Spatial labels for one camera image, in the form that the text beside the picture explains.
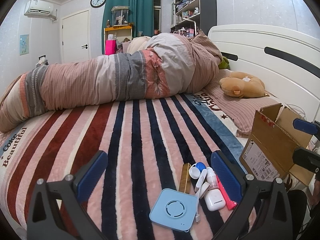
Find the pink marker pen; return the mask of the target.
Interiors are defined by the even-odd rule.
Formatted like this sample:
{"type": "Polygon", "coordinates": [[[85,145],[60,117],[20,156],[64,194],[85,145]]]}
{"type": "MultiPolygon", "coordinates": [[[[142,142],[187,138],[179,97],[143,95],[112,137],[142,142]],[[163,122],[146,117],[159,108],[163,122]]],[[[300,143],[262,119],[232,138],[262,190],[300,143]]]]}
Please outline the pink marker pen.
{"type": "Polygon", "coordinates": [[[237,206],[237,202],[235,202],[235,201],[233,201],[233,200],[231,200],[229,198],[229,195],[226,192],[226,190],[225,190],[223,184],[221,183],[220,179],[218,178],[218,176],[216,176],[216,178],[217,178],[217,183],[218,183],[219,190],[221,191],[221,194],[222,194],[222,196],[223,196],[223,198],[224,198],[224,200],[226,202],[227,209],[228,210],[235,209],[236,206],[237,206]]]}

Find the white earbuds case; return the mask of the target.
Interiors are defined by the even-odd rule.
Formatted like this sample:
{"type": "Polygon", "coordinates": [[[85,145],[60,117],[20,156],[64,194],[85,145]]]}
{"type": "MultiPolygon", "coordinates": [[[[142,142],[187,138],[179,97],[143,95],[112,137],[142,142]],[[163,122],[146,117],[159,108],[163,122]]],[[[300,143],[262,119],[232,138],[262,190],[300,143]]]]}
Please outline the white earbuds case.
{"type": "Polygon", "coordinates": [[[204,195],[204,201],[206,202],[206,206],[209,211],[220,210],[226,205],[226,201],[219,189],[208,191],[204,195]]]}

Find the gold rectangular bar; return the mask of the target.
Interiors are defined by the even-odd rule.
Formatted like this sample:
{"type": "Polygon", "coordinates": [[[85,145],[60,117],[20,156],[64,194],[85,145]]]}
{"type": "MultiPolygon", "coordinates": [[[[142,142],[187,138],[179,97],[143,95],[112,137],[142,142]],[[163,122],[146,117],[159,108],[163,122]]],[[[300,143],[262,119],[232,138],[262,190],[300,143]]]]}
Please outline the gold rectangular bar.
{"type": "Polygon", "coordinates": [[[181,177],[180,177],[180,183],[178,190],[182,193],[189,194],[190,193],[190,185],[191,185],[191,178],[189,175],[189,169],[191,168],[191,165],[189,163],[185,163],[182,166],[181,171],[181,177]]]}

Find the light blue square device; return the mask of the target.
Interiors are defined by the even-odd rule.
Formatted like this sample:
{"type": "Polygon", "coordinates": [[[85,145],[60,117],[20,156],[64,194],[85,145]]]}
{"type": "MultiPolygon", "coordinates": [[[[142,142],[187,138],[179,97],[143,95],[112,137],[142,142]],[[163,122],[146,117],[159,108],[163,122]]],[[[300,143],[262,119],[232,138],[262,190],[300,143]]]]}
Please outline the light blue square device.
{"type": "Polygon", "coordinates": [[[160,226],[188,232],[193,225],[198,199],[173,189],[163,189],[150,211],[150,220],[160,226]]]}

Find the small white dropper bottle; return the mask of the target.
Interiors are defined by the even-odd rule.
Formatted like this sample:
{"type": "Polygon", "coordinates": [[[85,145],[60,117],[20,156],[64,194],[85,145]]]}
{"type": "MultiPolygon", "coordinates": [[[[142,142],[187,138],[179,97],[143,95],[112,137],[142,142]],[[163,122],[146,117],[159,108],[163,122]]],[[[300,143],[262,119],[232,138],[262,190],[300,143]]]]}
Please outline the small white dropper bottle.
{"type": "Polygon", "coordinates": [[[214,170],[211,167],[207,168],[206,181],[210,185],[210,188],[212,190],[219,188],[216,173],[214,172],[214,170]]]}

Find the striped plush blanket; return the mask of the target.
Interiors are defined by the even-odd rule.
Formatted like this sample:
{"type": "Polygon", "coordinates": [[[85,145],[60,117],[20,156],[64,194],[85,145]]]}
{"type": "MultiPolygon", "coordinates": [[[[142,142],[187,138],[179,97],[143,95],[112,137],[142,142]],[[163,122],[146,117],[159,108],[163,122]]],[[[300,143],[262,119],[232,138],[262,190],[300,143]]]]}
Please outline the striped plush blanket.
{"type": "Polygon", "coordinates": [[[178,232],[149,213],[164,188],[178,189],[183,165],[210,164],[220,150],[239,163],[246,139],[206,94],[107,103],[48,112],[1,135],[1,211],[21,235],[36,181],[76,173],[98,150],[108,166],[84,204],[108,239],[212,239],[230,215],[200,202],[200,222],[178,232]]]}

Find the cardboard box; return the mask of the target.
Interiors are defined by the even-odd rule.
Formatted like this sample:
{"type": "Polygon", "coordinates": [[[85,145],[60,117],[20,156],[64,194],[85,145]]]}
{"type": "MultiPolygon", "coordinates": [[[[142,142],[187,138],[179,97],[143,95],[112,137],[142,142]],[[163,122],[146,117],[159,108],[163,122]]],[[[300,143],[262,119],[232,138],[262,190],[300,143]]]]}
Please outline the cardboard box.
{"type": "Polygon", "coordinates": [[[279,177],[289,188],[297,183],[308,186],[313,174],[293,163],[293,152],[307,148],[312,136],[293,127],[301,117],[281,103],[255,112],[251,134],[240,155],[240,163],[257,180],[279,177]]]}

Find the white bed headboard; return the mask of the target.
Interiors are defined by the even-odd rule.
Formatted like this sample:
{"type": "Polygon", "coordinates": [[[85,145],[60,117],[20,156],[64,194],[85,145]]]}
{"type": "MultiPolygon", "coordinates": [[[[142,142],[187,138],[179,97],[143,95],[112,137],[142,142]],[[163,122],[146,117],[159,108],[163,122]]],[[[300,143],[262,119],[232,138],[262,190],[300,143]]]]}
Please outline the white bed headboard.
{"type": "Polygon", "coordinates": [[[261,79],[280,102],[319,120],[319,40],[262,24],[211,27],[208,37],[229,58],[233,71],[261,79]]]}

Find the brown plush toy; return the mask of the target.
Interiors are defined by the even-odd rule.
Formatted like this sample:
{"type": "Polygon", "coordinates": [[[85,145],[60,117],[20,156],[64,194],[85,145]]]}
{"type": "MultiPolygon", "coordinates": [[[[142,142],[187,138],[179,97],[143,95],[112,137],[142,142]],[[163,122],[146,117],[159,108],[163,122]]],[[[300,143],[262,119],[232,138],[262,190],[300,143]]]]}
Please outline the brown plush toy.
{"type": "Polygon", "coordinates": [[[219,81],[222,91],[234,98],[261,98],[265,96],[265,85],[258,77],[243,73],[231,72],[228,77],[219,81]]]}

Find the green plush toy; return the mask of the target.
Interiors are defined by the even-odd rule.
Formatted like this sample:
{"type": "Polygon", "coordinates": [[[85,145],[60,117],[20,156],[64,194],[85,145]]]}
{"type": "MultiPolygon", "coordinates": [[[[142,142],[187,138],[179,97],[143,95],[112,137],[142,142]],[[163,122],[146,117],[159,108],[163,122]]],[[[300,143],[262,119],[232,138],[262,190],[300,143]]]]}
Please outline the green plush toy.
{"type": "Polygon", "coordinates": [[[230,69],[229,60],[227,59],[227,57],[222,57],[222,61],[219,64],[219,69],[230,69]]]}

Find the rolled patchwork quilt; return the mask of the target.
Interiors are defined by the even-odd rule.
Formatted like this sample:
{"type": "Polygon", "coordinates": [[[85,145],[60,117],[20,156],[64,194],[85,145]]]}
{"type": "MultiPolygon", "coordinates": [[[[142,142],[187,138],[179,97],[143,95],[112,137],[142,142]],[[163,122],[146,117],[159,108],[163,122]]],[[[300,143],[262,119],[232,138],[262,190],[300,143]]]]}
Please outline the rolled patchwork quilt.
{"type": "Polygon", "coordinates": [[[217,46],[199,32],[192,40],[162,33],[132,54],[42,64],[17,77],[3,94],[1,132],[47,111],[196,93],[217,76],[221,62],[217,46]]]}

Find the white door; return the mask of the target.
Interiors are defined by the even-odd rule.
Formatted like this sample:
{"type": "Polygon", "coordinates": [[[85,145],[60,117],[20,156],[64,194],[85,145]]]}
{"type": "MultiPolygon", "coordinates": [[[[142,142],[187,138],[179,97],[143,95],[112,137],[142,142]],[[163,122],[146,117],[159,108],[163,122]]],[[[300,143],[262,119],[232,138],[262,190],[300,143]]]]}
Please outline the white door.
{"type": "Polygon", "coordinates": [[[81,11],[62,19],[62,61],[82,62],[90,59],[89,11],[81,11]]]}

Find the glass display case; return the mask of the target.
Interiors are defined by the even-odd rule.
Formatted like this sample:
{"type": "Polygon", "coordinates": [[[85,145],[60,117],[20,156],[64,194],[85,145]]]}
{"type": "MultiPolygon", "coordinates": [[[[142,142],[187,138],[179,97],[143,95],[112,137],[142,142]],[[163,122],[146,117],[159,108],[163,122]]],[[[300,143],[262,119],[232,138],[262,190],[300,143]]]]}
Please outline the glass display case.
{"type": "Polygon", "coordinates": [[[129,6],[115,6],[111,9],[112,12],[112,25],[122,26],[128,25],[129,6]]]}

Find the dark bookshelf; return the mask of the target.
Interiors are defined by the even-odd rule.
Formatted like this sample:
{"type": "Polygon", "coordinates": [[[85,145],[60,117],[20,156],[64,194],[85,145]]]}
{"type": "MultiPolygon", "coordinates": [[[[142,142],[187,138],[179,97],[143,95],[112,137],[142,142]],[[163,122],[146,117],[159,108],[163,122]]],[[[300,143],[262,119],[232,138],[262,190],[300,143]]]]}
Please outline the dark bookshelf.
{"type": "Polygon", "coordinates": [[[171,32],[194,37],[217,25],[217,0],[172,0],[171,32]]]}

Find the white air conditioner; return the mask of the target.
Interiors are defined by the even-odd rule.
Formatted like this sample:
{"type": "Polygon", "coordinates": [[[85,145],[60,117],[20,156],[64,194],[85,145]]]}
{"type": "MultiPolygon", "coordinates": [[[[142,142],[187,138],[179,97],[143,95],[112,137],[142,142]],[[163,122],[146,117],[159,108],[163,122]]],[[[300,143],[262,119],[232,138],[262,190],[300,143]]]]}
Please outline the white air conditioner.
{"type": "Polygon", "coordinates": [[[24,9],[24,16],[48,17],[57,19],[53,3],[43,0],[29,0],[24,9]]]}

